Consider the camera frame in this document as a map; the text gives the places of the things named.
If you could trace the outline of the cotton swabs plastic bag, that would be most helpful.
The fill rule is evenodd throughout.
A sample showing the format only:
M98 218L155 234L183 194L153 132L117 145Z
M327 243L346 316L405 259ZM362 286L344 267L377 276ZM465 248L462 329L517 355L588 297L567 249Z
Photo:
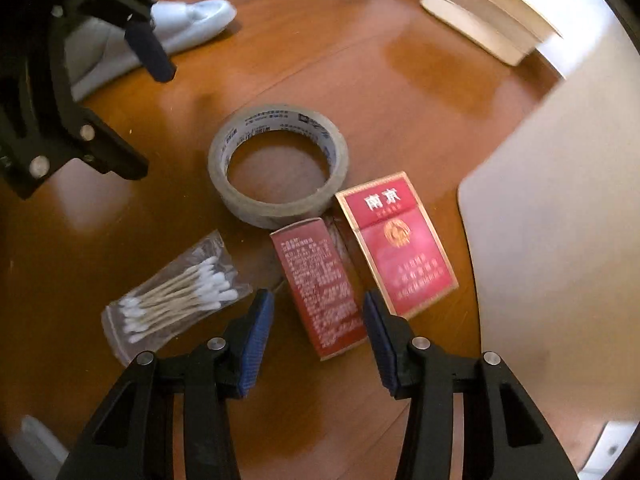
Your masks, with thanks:
M140 352L160 350L251 292L252 286L240 278L224 240L214 231L108 304L101 323L115 358L128 365Z

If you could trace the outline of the clear packing tape roll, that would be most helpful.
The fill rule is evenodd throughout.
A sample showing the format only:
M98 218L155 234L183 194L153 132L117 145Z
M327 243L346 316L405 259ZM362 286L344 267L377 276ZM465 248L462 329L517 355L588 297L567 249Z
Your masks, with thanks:
M269 152L250 175L258 186L268 183L273 174L291 178L285 192L288 199L273 203L240 191L229 177L229 168L243 146L278 132L314 144L326 161L328 175L314 188L301 184L307 173L294 168L299 158L285 150ZM209 179L228 211L250 226L271 231L324 214L343 186L348 167L347 142L334 122L309 108L282 103L247 107L231 115L214 135L207 159Z

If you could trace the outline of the red Nanjing cigarette pack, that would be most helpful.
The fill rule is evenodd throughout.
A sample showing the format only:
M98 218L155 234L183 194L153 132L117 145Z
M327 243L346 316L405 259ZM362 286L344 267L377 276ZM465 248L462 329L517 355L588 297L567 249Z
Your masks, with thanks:
M454 269L403 171L335 194L386 306L412 318L458 287Z

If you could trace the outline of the dark red text box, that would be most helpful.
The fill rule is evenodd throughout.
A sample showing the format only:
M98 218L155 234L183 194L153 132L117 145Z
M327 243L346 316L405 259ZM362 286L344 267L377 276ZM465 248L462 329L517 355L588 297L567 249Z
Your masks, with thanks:
M270 238L319 359L332 359L366 340L356 292L326 222L294 222Z

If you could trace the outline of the beige square trash bin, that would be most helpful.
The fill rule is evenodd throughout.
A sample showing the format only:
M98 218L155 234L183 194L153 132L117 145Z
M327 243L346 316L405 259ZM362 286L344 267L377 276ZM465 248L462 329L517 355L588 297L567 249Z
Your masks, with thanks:
M612 24L460 184L480 338L541 406L639 416L639 55Z

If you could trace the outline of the grey left slipper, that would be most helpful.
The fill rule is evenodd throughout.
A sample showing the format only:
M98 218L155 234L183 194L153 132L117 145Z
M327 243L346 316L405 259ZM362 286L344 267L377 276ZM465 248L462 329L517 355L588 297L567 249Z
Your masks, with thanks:
M66 38L66 67L75 101L143 65L154 74L168 75L171 55L221 34L236 18L236 9L227 0L160 0L152 6L151 18L151 23L126 32L89 18Z

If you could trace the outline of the grey slipper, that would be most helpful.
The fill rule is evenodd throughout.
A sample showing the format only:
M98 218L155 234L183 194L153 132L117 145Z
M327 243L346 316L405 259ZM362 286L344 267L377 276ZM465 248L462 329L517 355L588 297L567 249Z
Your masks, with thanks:
M75 101L143 65L154 74L168 75L171 55L221 34L236 18L236 9L227 0L160 0L152 6L151 18L151 23L126 32L89 18L66 38L66 67Z
M9 437L9 445L36 480L58 478L70 454L43 422L30 415L21 419L20 431Z

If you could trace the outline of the grey right slipper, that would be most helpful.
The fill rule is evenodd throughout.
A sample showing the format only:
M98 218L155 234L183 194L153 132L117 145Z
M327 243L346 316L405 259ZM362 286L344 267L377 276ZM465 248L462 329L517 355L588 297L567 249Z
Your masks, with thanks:
M70 454L43 422L30 415L21 419L20 431L9 437L9 445L36 480L58 478Z

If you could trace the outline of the beige oval lidded bucket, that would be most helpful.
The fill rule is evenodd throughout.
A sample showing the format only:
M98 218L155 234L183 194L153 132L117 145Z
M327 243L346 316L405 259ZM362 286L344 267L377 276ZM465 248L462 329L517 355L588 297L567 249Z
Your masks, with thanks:
M506 65L559 32L536 0L420 0L421 6Z

